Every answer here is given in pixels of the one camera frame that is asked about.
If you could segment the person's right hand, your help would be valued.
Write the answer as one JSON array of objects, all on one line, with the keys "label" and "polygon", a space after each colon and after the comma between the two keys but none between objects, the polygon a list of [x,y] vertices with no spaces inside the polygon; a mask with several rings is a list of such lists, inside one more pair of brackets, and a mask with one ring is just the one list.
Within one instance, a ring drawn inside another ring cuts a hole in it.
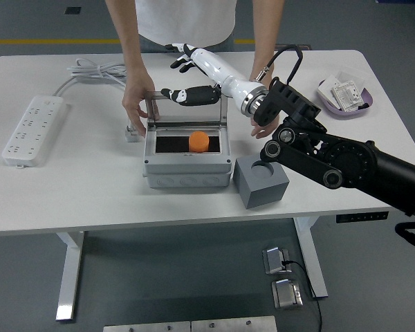
[{"label": "person's right hand", "polygon": [[146,128],[142,118],[148,118],[148,113],[140,107],[148,92],[154,91],[155,85],[145,68],[135,68],[127,73],[127,81],[122,99],[128,118],[138,134],[145,137]]}]

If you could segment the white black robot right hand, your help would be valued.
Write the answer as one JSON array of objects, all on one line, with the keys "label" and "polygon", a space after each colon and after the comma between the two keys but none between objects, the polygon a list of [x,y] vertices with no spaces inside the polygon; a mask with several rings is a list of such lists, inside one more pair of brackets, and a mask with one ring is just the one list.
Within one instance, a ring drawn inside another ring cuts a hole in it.
[{"label": "white black robot right hand", "polygon": [[214,86],[197,86],[183,90],[162,89],[166,98],[182,106],[201,106],[215,104],[224,95],[232,98],[242,114],[252,117],[259,104],[268,94],[266,87],[260,82],[251,82],[236,71],[218,55],[188,44],[168,44],[168,50],[182,52],[172,65],[184,73],[189,68],[197,67],[215,82]]}]

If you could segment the person's left hand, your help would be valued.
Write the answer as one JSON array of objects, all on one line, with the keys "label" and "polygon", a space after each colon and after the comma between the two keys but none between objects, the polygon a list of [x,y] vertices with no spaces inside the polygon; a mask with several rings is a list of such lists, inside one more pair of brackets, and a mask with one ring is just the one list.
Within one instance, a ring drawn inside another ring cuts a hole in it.
[{"label": "person's left hand", "polygon": [[254,119],[250,121],[252,125],[251,136],[256,139],[265,138],[271,135],[279,126],[279,116],[277,116],[271,123],[266,126],[258,125]]}]

